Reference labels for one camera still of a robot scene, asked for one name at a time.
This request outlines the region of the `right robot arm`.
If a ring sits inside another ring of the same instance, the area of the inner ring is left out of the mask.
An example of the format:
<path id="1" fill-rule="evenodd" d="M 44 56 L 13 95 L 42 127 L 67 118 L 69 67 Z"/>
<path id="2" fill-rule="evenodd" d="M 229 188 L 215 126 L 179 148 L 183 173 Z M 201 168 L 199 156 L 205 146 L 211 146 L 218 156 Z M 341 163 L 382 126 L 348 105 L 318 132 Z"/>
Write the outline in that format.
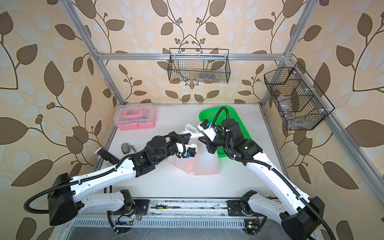
<path id="1" fill-rule="evenodd" d="M 322 225 L 330 239 L 335 234 L 323 218 L 325 204 L 319 197 L 310 197 L 295 186 L 270 161 L 264 150 L 253 140 L 246 139 L 239 123 L 230 117 L 227 107 L 221 107 L 213 120 L 204 119 L 198 125 L 209 153 L 223 149 L 228 158 L 252 170 L 272 190 L 278 201 L 248 191 L 241 198 L 246 215 L 259 213 L 280 224 L 292 240 L 310 240 Z"/>

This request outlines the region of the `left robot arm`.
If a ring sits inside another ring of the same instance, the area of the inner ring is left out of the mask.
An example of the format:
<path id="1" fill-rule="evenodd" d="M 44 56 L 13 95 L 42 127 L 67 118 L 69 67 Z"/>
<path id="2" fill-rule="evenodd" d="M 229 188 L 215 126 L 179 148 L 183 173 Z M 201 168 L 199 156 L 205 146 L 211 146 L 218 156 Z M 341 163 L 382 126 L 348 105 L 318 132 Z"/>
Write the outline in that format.
<path id="1" fill-rule="evenodd" d="M 69 222 L 86 212 L 119 212 L 130 208 L 134 201 L 128 190 L 116 193 L 98 194 L 108 186 L 138 178 L 156 168 L 156 165 L 170 156 L 179 159 L 194 157 L 196 144 L 190 144 L 191 134 L 178 135 L 171 132 L 155 136 L 143 150 L 126 155 L 115 165 L 91 174 L 70 177 L 58 176 L 50 189 L 42 191 L 24 203 L 24 210 L 32 214 L 47 214 L 51 226 Z"/>

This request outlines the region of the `white printed plastic bag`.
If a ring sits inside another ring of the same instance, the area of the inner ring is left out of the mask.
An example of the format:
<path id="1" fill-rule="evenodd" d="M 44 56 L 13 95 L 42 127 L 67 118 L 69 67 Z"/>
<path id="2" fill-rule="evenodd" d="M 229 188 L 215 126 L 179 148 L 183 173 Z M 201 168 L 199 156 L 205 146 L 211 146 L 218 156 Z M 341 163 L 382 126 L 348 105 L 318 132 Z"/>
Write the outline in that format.
<path id="1" fill-rule="evenodd" d="M 218 175 L 220 163 L 218 154 L 210 154 L 205 144 L 198 140 L 203 134 L 194 126 L 187 124 L 181 134 L 191 134 L 188 145 L 195 145 L 197 153 L 194 157 L 179 159 L 176 155 L 170 156 L 167 162 L 183 170 L 187 174 L 195 176 Z"/>

